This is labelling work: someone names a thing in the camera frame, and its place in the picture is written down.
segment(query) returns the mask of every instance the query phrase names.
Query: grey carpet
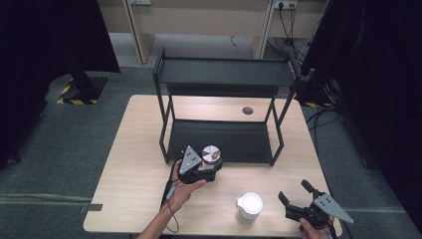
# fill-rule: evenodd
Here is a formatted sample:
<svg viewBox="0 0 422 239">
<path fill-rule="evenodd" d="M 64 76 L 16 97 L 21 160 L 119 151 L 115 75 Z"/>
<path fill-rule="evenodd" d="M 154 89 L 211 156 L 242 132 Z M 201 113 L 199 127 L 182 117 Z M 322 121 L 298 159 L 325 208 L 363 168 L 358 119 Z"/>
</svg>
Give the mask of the grey carpet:
<svg viewBox="0 0 422 239">
<path fill-rule="evenodd" d="M 0 171 L 0 238 L 129 238 L 85 232 L 85 214 L 80 209 L 94 195 L 129 98 L 155 94 L 151 69 L 121 68 L 121 74 L 89 75 L 108 77 L 99 102 L 58 105 L 70 77 L 53 81 L 49 103 L 21 147 L 21 162 Z M 303 111 L 308 119 L 317 110 Z M 319 123 L 337 117 L 326 113 Z M 317 140 L 313 130 L 310 134 L 317 142 L 332 195 L 355 220 L 348 226 L 353 238 L 422 238 L 382 174 L 362 166 L 339 119 L 318 127 Z M 345 228 L 341 238 L 350 238 Z"/>
</svg>

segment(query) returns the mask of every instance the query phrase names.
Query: black metal shelf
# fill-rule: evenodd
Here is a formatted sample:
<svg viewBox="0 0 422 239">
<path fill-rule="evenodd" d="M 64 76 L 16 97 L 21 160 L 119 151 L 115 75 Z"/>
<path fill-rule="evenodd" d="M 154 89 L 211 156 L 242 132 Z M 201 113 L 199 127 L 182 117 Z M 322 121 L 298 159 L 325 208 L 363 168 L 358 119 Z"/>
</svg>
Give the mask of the black metal shelf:
<svg viewBox="0 0 422 239">
<path fill-rule="evenodd" d="M 237 60 L 176 58 L 165 56 L 164 49 L 152 72 L 163 128 L 160 146 L 165 162 L 180 157 L 181 150 L 191 145 L 202 149 L 216 145 L 224 153 L 224 160 L 230 162 L 259 162 L 274 165 L 284 147 L 280 125 L 295 92 L 291 66 L 298 76 L 298 69 L 288 56 L 281 60 Z M 164 108 L 161 85 L 165 85 L 169 100 Z M 280 88 L 289 88 L 290 93 L 278 115 L 275 98 Z M 263 121 L 215 121 L 177 119 L 172 96 L 205 96 L 272 99 Z M 172 130 L 168 149 L 164 137 L 170 116 Z M 267 122 L 274 117 L 279 147 L 271 151 Z"/>
</svg>

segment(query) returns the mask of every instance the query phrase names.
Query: white cup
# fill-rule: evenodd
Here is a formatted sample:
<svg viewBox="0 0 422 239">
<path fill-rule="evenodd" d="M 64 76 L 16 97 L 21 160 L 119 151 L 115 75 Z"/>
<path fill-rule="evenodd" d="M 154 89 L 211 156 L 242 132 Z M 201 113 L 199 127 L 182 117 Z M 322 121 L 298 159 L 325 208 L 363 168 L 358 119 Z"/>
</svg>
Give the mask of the white cup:
<svg viewBox="0 0 422 239">
<path fill-rule="evenodd" d="M 241 198 L 238 198 L 236 207 L 240 215 L 247 220 L 254 220 L 263 209 L 263 200 L 254 192 L 248 192 Z"/>
</svg>

